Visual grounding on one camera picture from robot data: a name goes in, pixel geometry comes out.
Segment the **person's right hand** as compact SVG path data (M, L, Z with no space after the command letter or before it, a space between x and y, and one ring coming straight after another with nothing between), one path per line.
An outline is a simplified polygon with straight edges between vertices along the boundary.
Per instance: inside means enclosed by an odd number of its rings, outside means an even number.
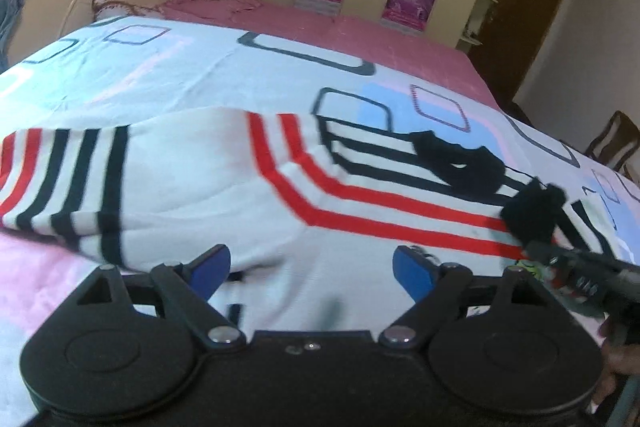
M599 386L592 398L596 407L615 391L618 375L638 376L640 373L639 346L614 346L612 340L616 327L617 324L609 315L598 332L604 339L601 346L604 365Z

